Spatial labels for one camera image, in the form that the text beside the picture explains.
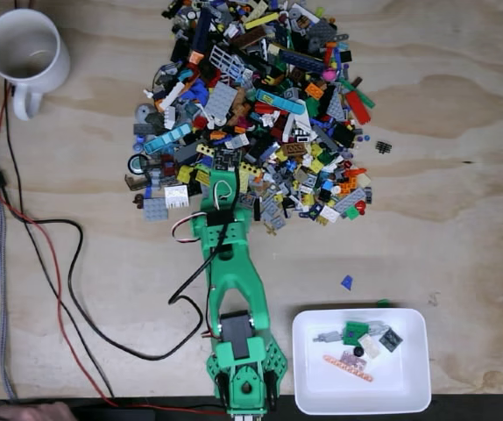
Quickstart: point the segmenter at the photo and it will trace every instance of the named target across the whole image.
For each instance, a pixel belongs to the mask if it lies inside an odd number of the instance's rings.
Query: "finger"
[[[24,408],[15,405],[2,405],[0,406],[0,418],[19,418],[23,410]]]

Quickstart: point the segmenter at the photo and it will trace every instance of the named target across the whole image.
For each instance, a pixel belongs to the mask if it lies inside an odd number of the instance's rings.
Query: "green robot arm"
[[[257,419],[267,412],[267,406],[274,410],[287,359],[271,334],[265,291],[248,251],[251,211],[239,204],[231,211],[234,196],[239,194],[236,173],[212,169],[209,181],[209,197],[201,204],[207,216],[192,222],[204,259],[216,248],[223,225],[228,223],[228,227],[222,248],[207,267],[213,333],[207,371],[229,414]],[[237,289],[249,308],[221,315],[228,289]]]

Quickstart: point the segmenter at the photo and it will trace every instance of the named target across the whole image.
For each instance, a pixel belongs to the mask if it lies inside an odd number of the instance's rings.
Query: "wooden table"
[[[133,112],[173,46],[171,22],[160,16],[166,2],[36,3],[60,28],[73,67],[38,117],[11,119],[27,209],[84,226],[74,282],[91,316],[122,343],[164,352],[195,322],[186,305],[166,300],[202,257],[199,246],[169,235],[187,210],[144,222],[123,177]],[[292,367],[297,312],[388,298],[427,319],[433,392],[503,393],[503,1],[319,0],[310,8],[317,5],[351,35],[351,76],[364,78],[361,88],[377,104],[367,126],[372,141],[356,151],[373,179],[374,201],[354,222],[322,227],[294,218],[276,237],[253,226],[251,257],[273,333]],[[10,7],[2,2],[0,12]],[[2,90],[0,80],[0,97]],[[378,139],[393,145],[390,154],[374,149]],[[14,188],[4,143],[0,154]],[[49,231],[65,271],[76,232]],[[59,334],[55,300],[24,228],[13,220],[8,268],[18,393],[94,396]],[[351,292],[340,285],[347,274]],[[189,294],[204,305],[203,279]],[[227,303],[238,308],[237,297]],[[212,392],[205,339],[145,362],[81,328],[119,396]],[[292,369],[282,392],[293,392]]]

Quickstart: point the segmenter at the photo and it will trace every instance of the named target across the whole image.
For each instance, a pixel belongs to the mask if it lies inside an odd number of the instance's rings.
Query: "coffee mug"
[[[16,86],[16,117],[33,118],[43,94],[59,88],[69,69],[67,46],[50,18],[30,9],[0,17],[0,75]]]

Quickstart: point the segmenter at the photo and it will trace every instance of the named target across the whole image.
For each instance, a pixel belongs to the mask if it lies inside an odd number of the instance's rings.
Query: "white plastic tray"
[[[380,320],[403,342],[388,352],[377,338],[380,355],[367,355],[366,382],[323,360],[338,360],[352,346],[343,342],[314,342],[319,333],[339,331],[345,322]],[[421,412],[430,403],[429,350],[425,319],[412,309],[342,309],[303,311],[293,322],[294,397],[309,415],[363,415]]]

